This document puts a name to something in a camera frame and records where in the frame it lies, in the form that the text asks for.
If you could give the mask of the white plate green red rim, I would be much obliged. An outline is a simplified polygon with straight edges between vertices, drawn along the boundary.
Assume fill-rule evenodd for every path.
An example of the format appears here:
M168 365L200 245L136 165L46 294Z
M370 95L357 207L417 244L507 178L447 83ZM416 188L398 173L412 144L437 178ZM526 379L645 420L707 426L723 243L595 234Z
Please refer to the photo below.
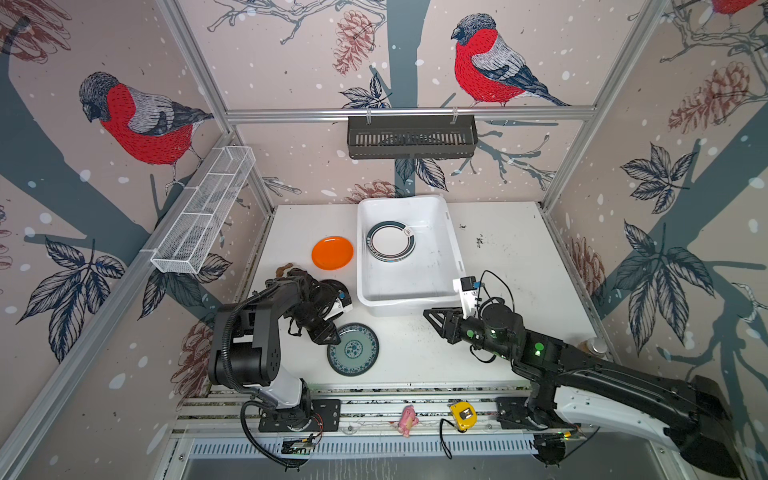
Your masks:
M404 260L415 250L415 234L398 221L379 222L366 235L366 246L377 260L394 263Z

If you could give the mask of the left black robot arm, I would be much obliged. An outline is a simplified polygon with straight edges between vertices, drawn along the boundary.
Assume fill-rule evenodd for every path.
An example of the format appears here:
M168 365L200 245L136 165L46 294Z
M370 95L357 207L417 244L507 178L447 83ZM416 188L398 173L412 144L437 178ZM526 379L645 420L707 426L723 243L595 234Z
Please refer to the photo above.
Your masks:
M266 422L262 432L317 427L322 418L306 381L281 366L279 321L289 322L291 337L306 333L315 345L335 346L341 342L335 320L350 305L343 283L317 280L300 268L267 280L263 290L216 313L210 382L249 396Z

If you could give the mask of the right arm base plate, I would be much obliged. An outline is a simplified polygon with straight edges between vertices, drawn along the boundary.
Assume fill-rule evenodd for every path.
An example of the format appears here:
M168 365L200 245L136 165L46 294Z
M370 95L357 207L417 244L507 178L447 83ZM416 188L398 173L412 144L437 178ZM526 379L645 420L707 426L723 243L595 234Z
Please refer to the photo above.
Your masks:
M526 397L497 397L496 420L503 429L544 431L569 427L553 410L531 407Z

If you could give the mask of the black plate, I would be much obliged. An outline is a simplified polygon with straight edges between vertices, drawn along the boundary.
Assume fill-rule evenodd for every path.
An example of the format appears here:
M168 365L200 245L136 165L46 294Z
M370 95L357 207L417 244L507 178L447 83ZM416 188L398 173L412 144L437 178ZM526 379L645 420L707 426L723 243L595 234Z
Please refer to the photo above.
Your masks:
M348 288L340 281L333 279L321 280L320 283L327 288L330 288L333 294L339 298L346 298L349 296Z

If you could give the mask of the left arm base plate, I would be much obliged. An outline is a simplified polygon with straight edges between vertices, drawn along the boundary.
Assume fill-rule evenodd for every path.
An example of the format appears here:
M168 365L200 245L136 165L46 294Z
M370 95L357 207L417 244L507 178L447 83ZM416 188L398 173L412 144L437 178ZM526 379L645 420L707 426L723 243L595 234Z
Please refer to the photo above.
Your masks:
M260 433L336 432L339 428L341 401L317 399L292 408L261 413Z

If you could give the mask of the green patterned plate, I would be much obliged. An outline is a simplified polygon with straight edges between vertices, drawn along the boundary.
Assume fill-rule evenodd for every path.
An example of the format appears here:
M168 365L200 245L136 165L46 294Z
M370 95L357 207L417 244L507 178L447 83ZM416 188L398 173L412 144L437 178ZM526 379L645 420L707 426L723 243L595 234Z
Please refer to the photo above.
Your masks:
M331 368L346 377L360 376L369 371L380 352L375 332L362 323L350 323L339 327L338 334L339 343L327 348Z

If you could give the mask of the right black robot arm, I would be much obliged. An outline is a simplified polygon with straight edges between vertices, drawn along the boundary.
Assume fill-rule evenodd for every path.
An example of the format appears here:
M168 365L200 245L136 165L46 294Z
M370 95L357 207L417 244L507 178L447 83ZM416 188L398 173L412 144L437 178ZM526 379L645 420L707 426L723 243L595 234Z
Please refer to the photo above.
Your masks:
M503 304L470 315L459 307L426 309L423 316L448 343L504 359L529 382L527 398L497 400L497 420L505 429L543 433L543 463L566 456L556 431L593 425L664 444L707 473L744 478L732 413L715 381L668 379L600 359L526 328Z

